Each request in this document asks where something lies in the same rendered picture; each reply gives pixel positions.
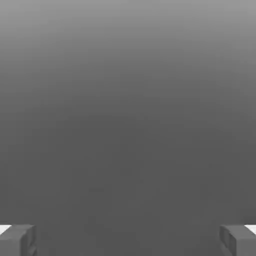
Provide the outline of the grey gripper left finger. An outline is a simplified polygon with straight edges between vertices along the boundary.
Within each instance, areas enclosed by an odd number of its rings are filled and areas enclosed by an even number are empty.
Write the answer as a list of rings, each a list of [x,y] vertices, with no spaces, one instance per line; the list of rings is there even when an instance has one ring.
[[[0,224],[0,256],[38,256],[37,227]]]

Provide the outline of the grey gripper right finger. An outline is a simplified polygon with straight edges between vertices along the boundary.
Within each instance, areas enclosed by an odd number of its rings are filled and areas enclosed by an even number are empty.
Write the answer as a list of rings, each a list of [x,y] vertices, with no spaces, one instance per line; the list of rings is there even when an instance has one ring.
[[[221,225],[218,236],[223,256],[256,256],[256,224]]]

